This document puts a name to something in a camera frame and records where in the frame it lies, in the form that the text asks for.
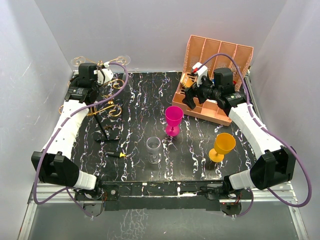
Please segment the gold wire wine glass rack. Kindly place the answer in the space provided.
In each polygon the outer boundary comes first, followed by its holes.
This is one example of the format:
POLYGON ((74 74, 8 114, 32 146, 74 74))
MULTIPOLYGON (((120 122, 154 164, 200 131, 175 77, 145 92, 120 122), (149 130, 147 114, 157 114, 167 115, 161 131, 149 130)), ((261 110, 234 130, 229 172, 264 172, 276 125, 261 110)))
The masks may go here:
MULTIPOLYGON (((109 68, 111 65, 125 67, 125 65, 118 64, 116 59, 107 62, 109 62, 109 68)), ((128 78, 125 78, 122 86, 117 89, 115 94, 97 101, 97 98, 100 96, 100 88, 110 84, 114 80, 113 78, 102 86, 97 84, 97 65, 104 63, 106 62, 85 62, 78 66, 78 73, 69 81, 62 111, 52 134, 55 137, 55 143, 65 141, 73 144, 86 117, 94 117, 99 126, 99 132, 96 134, 95 141, 104 142, 109 140, 109 134, 100 122, 98 114, 106 111, 109 111, 107 115, 111 117, 118 117, 122 114, 120 105, 114 104, 113 98, 122 92, 128 82, 128 78)))

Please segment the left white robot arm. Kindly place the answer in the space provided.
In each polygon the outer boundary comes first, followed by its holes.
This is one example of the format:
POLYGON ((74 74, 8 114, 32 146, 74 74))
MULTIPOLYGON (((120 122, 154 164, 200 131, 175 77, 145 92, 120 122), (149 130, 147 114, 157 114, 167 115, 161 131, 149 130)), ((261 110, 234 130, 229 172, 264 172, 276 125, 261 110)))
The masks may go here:
POLYGON ((31 156, 33 167, 39 169, 37 182, 84 189, 93 200, 103 195, 104 188, 96 183, 97 177, 83 172, 71 161, 78 131, 89 112, 86 106, 96 101, 102 84, 103 78, 98 77, 96 64, 81 63, 78 66, 78 75, 70 82, 62 113, 51 135, 54 139, 48 140, 43 147, 47 152, 42 163, 40 159, 43 151, 34 151, 31 156))

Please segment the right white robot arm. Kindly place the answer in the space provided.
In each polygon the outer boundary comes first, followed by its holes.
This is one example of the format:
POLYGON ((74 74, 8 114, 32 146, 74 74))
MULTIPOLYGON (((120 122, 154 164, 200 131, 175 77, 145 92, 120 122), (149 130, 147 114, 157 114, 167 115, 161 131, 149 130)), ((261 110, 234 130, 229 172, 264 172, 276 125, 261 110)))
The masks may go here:
POLYGON ((233 199, 244 188, 264 190, 291 181, 296 163, 294 155, 283 143, 263 131, 262 122, 247 104, 246 96, 235 90, 231 69, 215 69, 214 78, 210 80, 207 67, 197 63, 192 68, 191 76, 195 77, 195 82, 184 90, 182 102, 194 109, 194 98, 201 104, 207 100, 216 101, 218 107, 240 128, 257 159, 250 170, 225 177, 223 194, 233 199))

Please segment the clear wine glass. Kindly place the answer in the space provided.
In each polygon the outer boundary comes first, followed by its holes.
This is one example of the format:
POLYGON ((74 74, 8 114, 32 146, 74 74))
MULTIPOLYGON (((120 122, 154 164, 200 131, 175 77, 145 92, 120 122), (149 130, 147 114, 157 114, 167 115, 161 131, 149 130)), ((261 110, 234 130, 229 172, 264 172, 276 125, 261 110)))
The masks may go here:
POLYGON ((120 55, 115 61, 122 66, 126 66, 131 62, 131 58, 128 55, 120 55))
POLYGON ((74 67, 78 67, 85 62, 86 58, 84 56, 76 56, 70 61, 71 65, 74 67))
POLYGON ((158 164, 162 159, 161 140, 156 136, 149 137, 146 141, 146 149, 148 161, 154 165, 158 164))

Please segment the pink plastic wine glass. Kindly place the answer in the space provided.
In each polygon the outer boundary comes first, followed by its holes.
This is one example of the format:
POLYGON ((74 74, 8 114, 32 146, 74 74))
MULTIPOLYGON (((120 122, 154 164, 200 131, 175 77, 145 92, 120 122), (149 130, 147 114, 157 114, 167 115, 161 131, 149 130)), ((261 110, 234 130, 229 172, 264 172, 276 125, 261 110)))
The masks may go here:
POLYGON ((178 106, 170 106, 165 110, 165 120, 167 126, 165 132, 170 137, 175 137, 180 133, 180 123, 184 116, 183 110, 178 106))

